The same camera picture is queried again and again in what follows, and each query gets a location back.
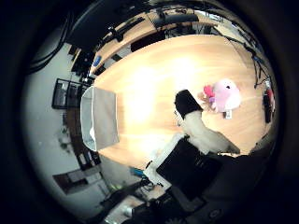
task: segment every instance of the desk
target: desk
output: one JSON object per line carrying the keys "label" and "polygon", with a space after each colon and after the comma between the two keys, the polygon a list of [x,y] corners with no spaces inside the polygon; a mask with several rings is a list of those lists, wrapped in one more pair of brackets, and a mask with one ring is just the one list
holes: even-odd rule
{"label": "desk", "polygon": [[[170,14],[175,14],[174,11],[168,11],[169,15]],[[196,13],[196,16],[198,17],[198,21],[195,22],[193,21],[192,24],[202,24],[202,25],[210,25],[210,26],[217,26],[217,23],[213,20],[211,20],[210,18],[207,18],[205,16],[203,16],[200,13]],[[133,42],[135,42],[138,39],[141,39],[147,35],[152,35],[154,33],[157,32],[157,29],[154,27],[154,25],[152,24],[151,21],[153,21],[157,15],[156,13],[150,12],[148,14],[146,13],[141,13],[137,16],[135,16],[136,18],[138,17],[143,17],[144,20],[142,22],[140,22],[139,24],[135,25],[132,29],[130,29],[129,31],[127,31],[124,35],[123,35],[123,40],[121,42],[118,42],[116,39],[111,40],[110,42],[106,43],[102,48],[100,48],[95,56],[94,59],[98,56],[101,56],[101,62],[96,65],[96,66],[92,66],[91,67],[91,73],[94,74],[95,71],[101,67],[105,61],[109,58],[111,58],[114,54],[116,54],[121,48],[132,44]],[[182,25],[189,25],[191,24],[190,22],[183,22]],[[166,30],[166,29],[172,29],[176,27],[175,24],[168,24],[165,25],[161,28],[159,28],[160,30]]]}
{"label": "desk", "polygon": [[198,99],[205,85],[224,77],[236,83],[242,104],[233,119],[204,111],[203,121],[228,137],[241,153],[249,153],[264,136],[266,125],[263,85],[253,88],[254,68],[244,61],[247,57],[249,53],[222,36],[185,35],[156,42],[114,63],[94,86],[117,94],[120,142],[99,153],[144,169],[152,150],[163,148],[174,133],[181,132],[174,115],[176,92],[186,88]]}

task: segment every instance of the black cable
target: black cable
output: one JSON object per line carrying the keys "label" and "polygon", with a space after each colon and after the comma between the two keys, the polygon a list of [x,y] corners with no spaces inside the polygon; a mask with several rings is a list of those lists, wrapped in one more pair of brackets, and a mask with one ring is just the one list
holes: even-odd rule
{"label": "black cable", "polygon": [[51,51],[49,54],[47,54],[46,56],[44,56],[44,57],[42,57],[40,59],[37,59],[37,60],[33,60],[33,61],[31,61],[31,63],[40,63],[40,62],[44,61],[45,59],[49,58],[49,56],[51,56],[53,53],[56,52],[57,48],[60,47],[60,45],[61,45],[61,43],[63,41],[64,34],[65,34],[66,28],[67,28],[68,20],[69,20],[69,17],[67,17],[66,20],[65,20],[64,28],[63,28],[63,31],[62,31],[62,34],[61,34],[61,37],[59,39],[57,47],[53,51]]}
{"label": "black cable", "polygon": [[41,70],[42,68],[44,68],[50,62],[50,60],[56,55],[56,53],[62,48],[62,46],[64,45],[64,42],[68,36],[68,33],[70,31],[70,23],[67,24],[65,26],[65,28],[66,29],[64,29],[64,31],[63,31],[63,35],[60,38],[57,48],[53,51],[53,53],[50,55],[50,57],[48,56],[49,58],[45,62],[43,62],[39,65],[36,65],[34,67],[30,67],[29,73],[34,73],[34,72],[37,72],[37,71]]}
{"label": "black cable", "polygon": [[65,24],[64,24],[64,30],[63,30],[63,33],[62,33],[62,35],[60,37],[59,43],[57,45],[57,48],[54,49],[51,53],[49,53],[45,57],[43,57],[41,59],[38,59],[38,60],[35,60],[34,63],[39,63],[39,62],[42,62],[42,61],[44,61],[44,60],[47,59],[45,62],[43,62],[41,64],[35,65],[33,67],[30,67],[28,69],[28,73],[29,74],[32,74],[34,72],[37,72],[37,71],[43,69],[51,61],[51,59],[56,55],[56,53],[64,45],[66,39],[68,38],[68,36],[70,34],[70,31],[71,31],[72,27],[73,27],[73,23],[74,23],[74,15],[73,15],[72,12],[69,12],[67,14],[67,19],[66,19]]}
{"label": "black cable", "polygon": [[200,28],[199,34],[202,32],[203,28],[204,28],[204,25],[202,25],[202,27]]}

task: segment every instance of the pink stuffed animal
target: pink stuffed animal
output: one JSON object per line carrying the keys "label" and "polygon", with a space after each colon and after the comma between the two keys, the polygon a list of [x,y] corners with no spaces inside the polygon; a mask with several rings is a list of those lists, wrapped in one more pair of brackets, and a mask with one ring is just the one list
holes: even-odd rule
{"label": "pink stuffed animal", "polygon": [[212,103],[212,108],[216,112],[226,112],[238,108],[241,104],[239,88],[228,78],[224,78],[215,83],[214,87],[205,86],[204,93]]}

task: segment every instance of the red object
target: red object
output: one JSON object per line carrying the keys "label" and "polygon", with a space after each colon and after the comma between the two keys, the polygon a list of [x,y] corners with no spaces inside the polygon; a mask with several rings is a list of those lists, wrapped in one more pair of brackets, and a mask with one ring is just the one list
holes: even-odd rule
{"label": "red object", "polygon": [[213,88],[211,86],[205,86],[204,92],[208,97],[214,97],[215,93],[213,92]]}

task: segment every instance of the cable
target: cable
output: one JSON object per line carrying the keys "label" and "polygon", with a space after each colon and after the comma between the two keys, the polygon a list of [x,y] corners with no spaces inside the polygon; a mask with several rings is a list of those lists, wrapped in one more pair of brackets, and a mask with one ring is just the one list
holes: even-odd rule
{"label": "cable", "polygon": [[58,41],[56,49],[54,49],[48,55],[46,55],[40,59],[33,60],[31,62],[31,64],[36,64],[36,65],[29,67],[29,69],[27,71],[28,74],[33,74],[33,73],[43,69],[51,61],[51,59],[56,55],[56,53],[63,47],[66,39],[69,37],[69,34],[73,27],[73,23],[74,23],[74,14],[72,12],[68,12],[65,23],[64,23],[64,29],[63,29],[61,37]]}

